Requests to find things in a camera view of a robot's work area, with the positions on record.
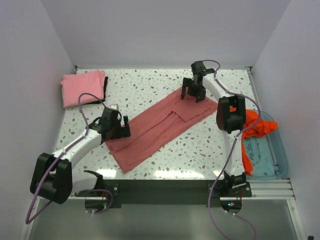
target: plastic bin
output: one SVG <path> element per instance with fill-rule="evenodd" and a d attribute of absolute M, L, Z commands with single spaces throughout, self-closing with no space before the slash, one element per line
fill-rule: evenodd
<path fill-rule="evenodd" d="M 274 121 L 266 112 L 261 111 L 265 121 Z M 264 137 L 244 139 L 244 148 L 253 164 L 251 180 L 284 179 L 288 174 L 288 161 L 278 130 Z"/>

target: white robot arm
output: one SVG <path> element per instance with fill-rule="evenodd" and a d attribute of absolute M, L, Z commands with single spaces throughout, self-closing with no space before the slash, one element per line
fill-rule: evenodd
<path fill-rule="evenodd" d="M 245 97 L 236 93 L 236 95 L 231 94 L 214 78 L 216 71 L 213 68 L 207 69 L 203 62 L 196 61 L 191 65 L 192 79 L 183 78 L 181 98 L 183 99 L 187 93 L 195 97 L 196 102 L 200 102 L 206 98 L 207 89 L 218 100 L 216 123 L 224 136 L 226 156 L 231 153 L 224 169 L 224 178 L 227 181 L 225 188 L 228 190 L 241 187 L 246 185 L 246 175 L 242 165 L 241 141 L 237 141 L 234 146 L 233 144 L 235 138 L 241 140 L 241 131 L 246 123 Z"/>
<path fill-rule="evenodd" d="M 72 169 L 106 140 L 130 137 L 128 117 L 123 116 L 124 126 L 121 126 L 121 118 L 117 105 L 105 107 L 102 116 L 89 124 L 73 142 L 53 154 L 41 154 L 34 168 L 30 192 L 34 194 L 40 185 L 40 197 L 62 204 L 72 193 L 94 189 L 100 177 L 98 174 L 90 170 L 85 170 L 84 174 L 72 174 Z M 55 166 L 49 169 L 56 160 Z M 50 173 L 41 184 L 48 170 Z"/>

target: salmon garment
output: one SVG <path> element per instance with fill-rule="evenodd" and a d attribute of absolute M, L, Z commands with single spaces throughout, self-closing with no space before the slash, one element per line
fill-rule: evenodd
<path fill-rule="evenodd" d="M 181 87 L 129 121 L 131 136 L 106 141 L 123 173 L 132 170 L 162 146 L 217 110 L 209 98 L 181 100 Z"/>

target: white enclosure wall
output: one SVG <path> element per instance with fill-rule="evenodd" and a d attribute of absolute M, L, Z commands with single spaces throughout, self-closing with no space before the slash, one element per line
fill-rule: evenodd
<path fill-rule="evenodd" d="M 292 0 L 254 66 L 263 110 L 279 122 L 308 235 L 320 238 L 320 1 Z"/>
<path fill-rule="evenodd" d="M 290 0 L 42 0 L 72 63 L 252 66 Z"/>
<path fill-rule="evenodd" d="M 0 238 L 19 238 L 36 159 L 51 152 L 63 107 L 60 80 L 73 65 L 39 0 L 0 7 Z"/>

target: pink towel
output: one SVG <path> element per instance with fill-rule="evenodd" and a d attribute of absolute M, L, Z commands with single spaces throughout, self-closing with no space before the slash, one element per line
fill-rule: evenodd
<path fill-rule="evenodd" d="M 209 98 L 196 103 L 181 88 L 129 121 L 131 137 L 106 141 L 106 145 L 124 173 L 132 170 L 166 143 L 192 125 L 211 115 L 218 104 Z"/>
<path fill-rule="evenodd" d="M 70 108 L 77 106 L 79 95 L 82 93 L 90 93 L 97 96 L 100 100 L 104 99 L 105 75 L 105 71 L 100 70 L 64 75 L 61 82 L 63 107 Z M 81 104 L 96 100 L 93 96 L 84 95 L 81 97 Z"/>

